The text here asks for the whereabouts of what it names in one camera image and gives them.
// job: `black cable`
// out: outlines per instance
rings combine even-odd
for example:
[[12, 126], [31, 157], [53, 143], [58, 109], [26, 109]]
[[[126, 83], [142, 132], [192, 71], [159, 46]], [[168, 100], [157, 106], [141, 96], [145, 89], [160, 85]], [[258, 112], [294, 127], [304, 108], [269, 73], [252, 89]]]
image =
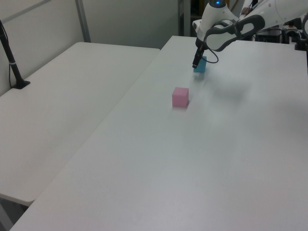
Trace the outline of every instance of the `black cable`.
[[[8, 37], [8, 34], [6, 33], [6, 30], [4, 28], [4, 26], [1, 24], [1, 27], [4, 31], [4, 34], [5, 34], [5, 37], [6, 37], [6, 40], [8, 41], [9, 43], [9, 37]], [[11, 65], [9, 64], [9, 83], [10, 83], [10, 87], [12, 88], [12, 84], [11, 84]]]
[[[204, 39], [203, 39], [203, 44], [204, 44], [205, 47], [207, 46], [206, 43], [205, 43], [205, 36], [204, 36]], [[208, 47], [208, 49], [209, 49], [210, 52], [212, 52], [212, 53], [216, 56], [217, 61], [215, 61], [215, 62], [210, 62], [210, 61], [206, 60], [206, 59], [203, 58], [203, 57], [202, 57], [202, 59], [203, 59], [204, 61], [206, 61], [207, 63], [210, 63], [210, 64], [216, 64], [216, 63], [218, 63], [218, 62], [219, 62], [218, 56], [217, 56], [209, 47]]]
[[1, 24], [1, 27], [2, 27], [2, 29], [3, 29], [3, 31], [4, 31], [4, 33], [5, 33], [5, 37], [6, 37], [6, 40], [8, 41], [8, 43], [9, 43], [9, 37], [8, 37], [8, 34], [6, 33], [6, 30], [5, 30], [5, 28], [4, 28], [4, 26]]
[[9, 64], [9, 83], [10, 83], [10, 87], [12, 89], [12, 84], [11, 84], [11, 65]]

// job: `cube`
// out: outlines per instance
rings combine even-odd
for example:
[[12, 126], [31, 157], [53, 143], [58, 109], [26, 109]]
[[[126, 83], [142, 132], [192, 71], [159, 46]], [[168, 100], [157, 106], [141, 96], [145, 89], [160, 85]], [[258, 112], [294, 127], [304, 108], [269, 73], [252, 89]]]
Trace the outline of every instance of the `cube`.
[[200, 72], [200, 73], [204, 73], [205, 72], [205, 67], [206, 67], [206, 56], [203, 56], [203, 59], [200, 60], [197, 68], [194, 68], [193, 71], [194, 72]]
[[175, 88], [172, 93], [172, 106], [187, 107], [188, 103], [188, 88]]

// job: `white wall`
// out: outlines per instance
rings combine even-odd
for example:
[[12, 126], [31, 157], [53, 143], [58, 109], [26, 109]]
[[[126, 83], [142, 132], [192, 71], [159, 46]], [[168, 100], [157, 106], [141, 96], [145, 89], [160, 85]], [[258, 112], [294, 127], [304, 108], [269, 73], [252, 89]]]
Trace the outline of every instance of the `white wall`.
[[178, 0], [83, 0], [91, 42], [161, 49], [178, 35]]
[[[3, 25], [23, 78], [76, 42], [83, 41], [74, 0], [51, 0]], [[8, 68], [0, 45], [0, 95], [9, 90]]]
[[[234, 5], [235, 2], [236, 2], [236, 0], [230, 0], [230, 8]], [[245, 0], [239, 0], [238, 3], [236, 4], [236, 7], [232, 11], [235, 16], [237, 16], [237, 17], [240, 16], [244, 2], [245, 2]]]

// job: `floor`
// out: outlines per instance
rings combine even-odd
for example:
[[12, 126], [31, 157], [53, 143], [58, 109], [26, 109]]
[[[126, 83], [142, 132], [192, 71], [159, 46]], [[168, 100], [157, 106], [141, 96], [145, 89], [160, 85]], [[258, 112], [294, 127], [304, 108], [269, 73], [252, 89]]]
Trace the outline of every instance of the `floor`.
[[0, 198], [0, 231], [9, 231], [27, 209], [27, 206]]

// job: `white table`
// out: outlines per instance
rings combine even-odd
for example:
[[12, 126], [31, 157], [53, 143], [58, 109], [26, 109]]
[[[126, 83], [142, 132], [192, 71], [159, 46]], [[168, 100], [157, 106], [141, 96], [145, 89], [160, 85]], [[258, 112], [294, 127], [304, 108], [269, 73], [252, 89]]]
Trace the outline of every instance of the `white table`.
[[195, 50], [173, 37], [12, 231], [308, 230], [306, 54], [238, 41], [202, 75]]
[[158, 49], [77, 43], [0, 97], [0, 197], [30, 205]]

